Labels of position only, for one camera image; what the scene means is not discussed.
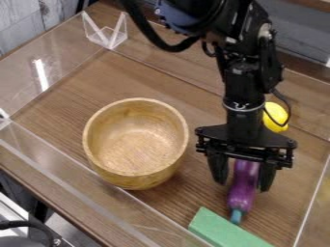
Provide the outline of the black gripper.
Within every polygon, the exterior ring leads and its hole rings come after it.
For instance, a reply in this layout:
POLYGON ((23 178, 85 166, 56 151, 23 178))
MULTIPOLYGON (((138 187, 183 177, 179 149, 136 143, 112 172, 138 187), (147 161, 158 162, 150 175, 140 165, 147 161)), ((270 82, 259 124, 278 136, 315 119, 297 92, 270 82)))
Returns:
POLYGON ((263 110, 227 111, 227 122, 195 130, 196 151, 207 154, 214 180, 224 185, 228 178, 228 157, 260 162, 259 190, 267 192, 276 168, 291 168, 297 141, 274 133, 263 124, 263 110))

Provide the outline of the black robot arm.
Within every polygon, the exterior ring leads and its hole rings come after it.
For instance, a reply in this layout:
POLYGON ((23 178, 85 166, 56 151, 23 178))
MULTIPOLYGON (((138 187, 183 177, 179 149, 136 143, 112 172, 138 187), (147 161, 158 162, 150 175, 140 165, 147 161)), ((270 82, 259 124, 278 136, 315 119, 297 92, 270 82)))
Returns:
POLYGON ((119 0, 147 40, 162 50, 178 53, 195 43, 216 59, 227 121, 200 126, 196 150, 207 157, 214 180, 228 177, 228 160, 259 164, 256 187, 270 190, 275 172, 293 166, 297 142, 266 126, 266 95, 276 94, 283 64, 275 50, 275 29, 256 0, 158 0, 155 13, 167 29, 186 39, 167 43, 156 33, 135 0, 119 0))

